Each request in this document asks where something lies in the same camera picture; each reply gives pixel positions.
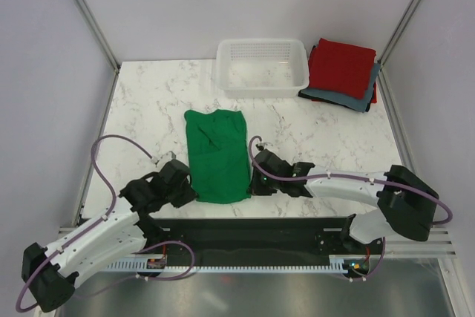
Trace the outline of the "green t shirt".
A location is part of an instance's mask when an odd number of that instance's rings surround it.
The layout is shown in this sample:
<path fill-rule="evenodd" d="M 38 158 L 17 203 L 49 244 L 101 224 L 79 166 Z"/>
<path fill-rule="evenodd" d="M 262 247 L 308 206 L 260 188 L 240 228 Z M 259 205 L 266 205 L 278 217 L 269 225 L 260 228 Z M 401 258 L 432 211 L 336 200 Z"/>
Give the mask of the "green t shirt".
<path fill-rule="evenodd" d="M 191 184 L 202 203 L 230 204 L 251 197 L 247 126 L 241 111 L 188 110 L 186 143 Z"/>

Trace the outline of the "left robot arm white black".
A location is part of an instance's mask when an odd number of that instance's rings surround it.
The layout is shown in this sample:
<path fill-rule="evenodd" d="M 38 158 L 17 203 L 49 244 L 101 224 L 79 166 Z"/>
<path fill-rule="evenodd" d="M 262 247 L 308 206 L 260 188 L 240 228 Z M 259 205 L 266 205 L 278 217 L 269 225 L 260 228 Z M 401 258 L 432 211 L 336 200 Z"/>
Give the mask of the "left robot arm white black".
<path fill-rule="evenodd" d="M 47 246 L 34 243 L 25 249 L 22 292 L 30 292 L 36 306 L 49 313 L 118 259 L 156 252 L 162 246 L 187 249 L 181 241 L 166 239 L 165 230 L 151 214 L 168 203 L 181 207 L 196 197 L 189 168 L 176 159 L 130 181 L 103 213 Z"/>

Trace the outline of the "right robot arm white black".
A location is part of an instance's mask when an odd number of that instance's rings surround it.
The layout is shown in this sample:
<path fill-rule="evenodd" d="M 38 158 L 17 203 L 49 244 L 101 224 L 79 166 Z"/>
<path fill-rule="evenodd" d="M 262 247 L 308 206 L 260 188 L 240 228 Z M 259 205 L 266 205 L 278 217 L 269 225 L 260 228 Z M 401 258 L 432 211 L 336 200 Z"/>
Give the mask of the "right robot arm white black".
<path fill-rule="evenodd" d="M 438 194 L 404 166 L 388 171 L 330 172 L 314 163 L 290 164 L 268 149 L 252 158 L 253 196 L 282 192 L 290 197 L 329 197 L 372 206 L 364 214 L 350 215 L 340 234 L 341 247 L 358 252 L 366 244 L 388 235 L 426 241 L 433 226 Z"/>

